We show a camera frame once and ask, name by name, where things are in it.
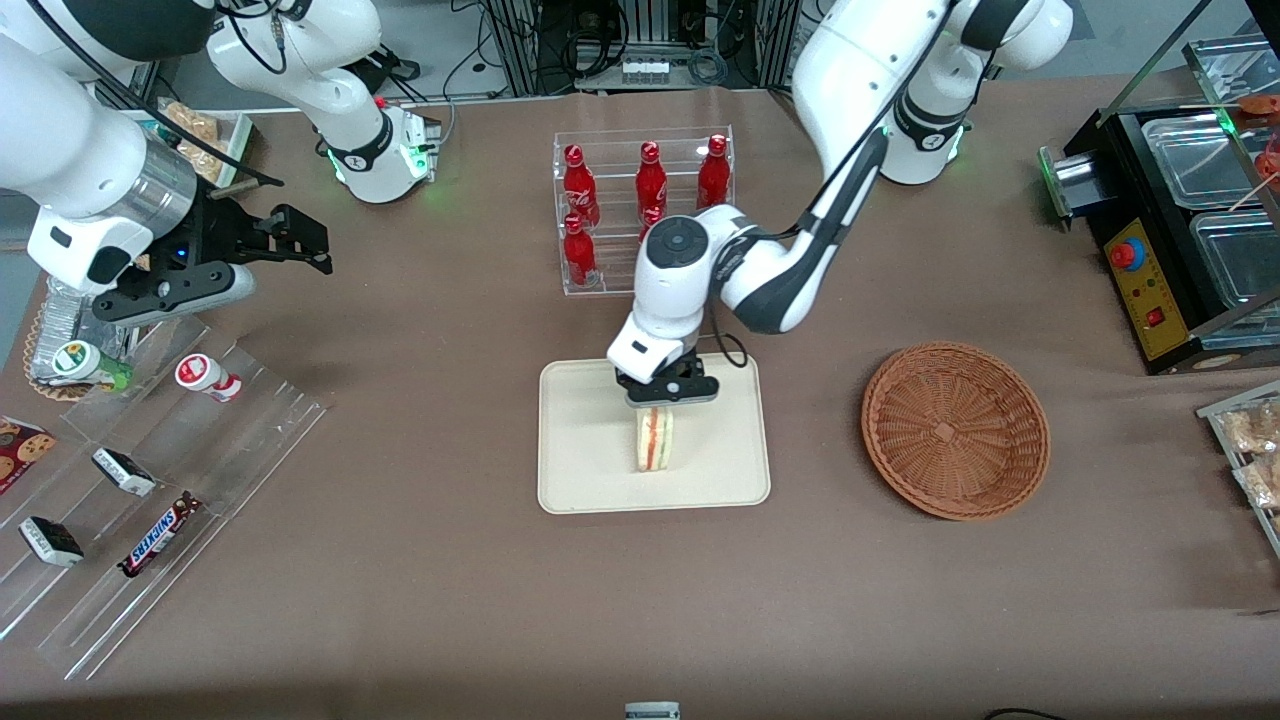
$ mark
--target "table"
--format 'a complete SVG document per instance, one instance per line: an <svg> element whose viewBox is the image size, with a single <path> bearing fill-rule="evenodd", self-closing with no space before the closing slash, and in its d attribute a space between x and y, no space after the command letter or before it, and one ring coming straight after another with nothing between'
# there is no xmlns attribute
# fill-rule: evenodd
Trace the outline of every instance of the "table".
<svg viewBox="0 0 1280 720"><path fill-rule="evenodd" d="M1275 717L1277 565L1193 410L1274 378L1147 378L1087 231L1036 165L1123 78L995 82L955 164L876 188L808 322L750 337L773 493L756 507L552 516L538 375L599 357L627 299L566 299L556 131L732 123L740 204L787 227L817 156L768 94L465 106L439 181L370 208L259 117L265 170L329 225L337 272L259 265L206 320L330 413L116 652L63 683L0 646L13 717ZM864 383L954 340L1039 395L1042 489L988 524L922 515L876 475ZM12 359L8 414L52 421Z"/></svg>

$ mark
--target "acrylic bottle rack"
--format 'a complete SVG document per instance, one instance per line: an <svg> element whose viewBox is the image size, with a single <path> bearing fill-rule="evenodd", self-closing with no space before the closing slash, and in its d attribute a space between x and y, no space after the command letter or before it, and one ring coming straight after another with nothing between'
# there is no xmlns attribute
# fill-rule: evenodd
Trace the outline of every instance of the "acrylic bottle rack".
<svg viewBox="0 0 1280 720"><path fill-rule="evenodd" d="M556 133L552 147L552 187L556 200L556 245L564 295L625 295L632 291L636 252L640 247L635 187L636 170L640 169L640 145L652 140L662 150L662 167L667 170L667 215L691 215L698 205L698 170L707 156L707 142L716 133L728 138L724 156L730 168L733 168L732 126ZM600 224L589 231L595 242L600 282L586 288L570 282L564 261L564 217L568 214L563 184L564 147L570 145L582 147L586 167L595 176L600 202ZM730 204L733 202L735 176L731 176L728 184L726 202Z"/></svg>
<svg viewBox="0 0 1280 720"><path fill-rule="evenodd" d="M189 352L239 375L239 396L221 404L179 387L173 372ZM161 323L125 360L131 387L77 402L64 427L49 428L58 445L0 496L0 638L42 637L41 655L67 679L102 666L325 413L195 318ZM116 488L90 460L104 446L160 484L146 497ZM125 578L116 562L183 491L204 507L138 577ZM67 525L84 559L73 568L37 559L18 532L31 515Z"/></svg>

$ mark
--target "red switch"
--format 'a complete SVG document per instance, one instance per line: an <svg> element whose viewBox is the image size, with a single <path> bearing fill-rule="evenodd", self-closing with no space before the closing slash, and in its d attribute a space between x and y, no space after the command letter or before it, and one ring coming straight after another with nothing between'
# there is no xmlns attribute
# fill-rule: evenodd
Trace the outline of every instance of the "red switch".
<svg viewBox="0 0 1280 720"><path fill-rule="evenodd" d="M1117 270L1133 273L1147 261L1147 247L1137 237L1130 237L1124 242L1117 242L1107 255L1111 266Z"/></svg>

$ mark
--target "snack package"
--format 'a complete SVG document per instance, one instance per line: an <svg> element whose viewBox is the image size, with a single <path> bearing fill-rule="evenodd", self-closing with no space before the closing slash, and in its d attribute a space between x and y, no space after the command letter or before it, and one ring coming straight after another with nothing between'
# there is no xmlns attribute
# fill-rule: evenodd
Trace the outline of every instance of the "snack package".
<svg viewBox="0 0 1280 720"><path fill-rule="evenodd" d="M218 150L227 152L227 143L218 138L219 133L216 118L210 118L204 113L197 113L175 100L163 100L161 110L164 110L164 114L168 115L169 119L182 126L184 129L191 132L191 135L195 135ZM218 182L218 176L223 172L221 160L186 141L178 143L178 152L182 152L182 155L191 161L191 165L196 168L200 177L211 183Z"/></svg>
<svg viewBox="0 0 1280 720"><path fill-rule="evenodd" d="M1254 460L1248 465L1234 470L1236 479L1240 480L1240 486L1244 488L1244 495L1248 496L1249 502L1254 507L1262 510L1275 510L1280 507L1276 503L1276 478L1275 473L1277 469L1276 462L1268 460Z"/></svg>
<svg viewBox="0 0 1280 720"><path fill-rule="evenodd" d="M1217 421L1236 452L1275 452L1280 447L1280 407L1272 402L1222 413Z"/></svg>
<svg viewBox="0 0 1280 720"><path fill-rule="evenodd" d="M0 495L56 443L44 428L0 415Z"/></svg>

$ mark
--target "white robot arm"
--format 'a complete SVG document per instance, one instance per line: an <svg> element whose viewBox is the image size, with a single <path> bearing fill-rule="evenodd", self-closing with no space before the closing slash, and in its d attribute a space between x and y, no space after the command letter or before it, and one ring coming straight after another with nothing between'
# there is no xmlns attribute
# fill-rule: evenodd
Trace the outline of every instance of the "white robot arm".
<svg viewBox="0 0 1280 720"><path fill-rule="evenodd" d="M713 400L719 384L703 373L694 350L709 297L718 295L753 332L795 328L877 174L895 159L941 172L946 142L895 143L896 133L915 131L882 120L895 102L906 102L904 87L914 94L916 83L932 88L950 77L932 65L954 55L952 41L982 53L1012 45L1018 56L1052 58L1070 35L1070 19L1062 0L840 0L801 54L792 88L826 184L796 223L791 247L728 205L666 218L649 231L636 259L631 314L608 350L627 402ZM1023 37L1028 32L1030 40ZM934 56L931 64L927 58ZM973 92L964 109L972 99ZM920 154L929 160L915 159Z"/></svg>
<svg viewBox="0 0 1280 720"><path fill-rule="evenodd" d="M206 45L214 67L237 87L302 110L352 195L389 202L430 179L434 155L424 119L379 109L364 83L340 69L381 42L370 0L269 0L223 12Z"/></svg>
<svg viewBox="0 0 1280 720"><path fill-rule="evenodd" d="M131 3L0 0L0 187L40 204L28 252L95 296L102 320L138 325L246 297L252 260L333 272L324 225L288 205L255 218L211 197L184 158L77 83L100 74L95 63L110 73L198 50L212 15L211 0L143 17ZM148 269L134 264L143 254Z"/></svg>

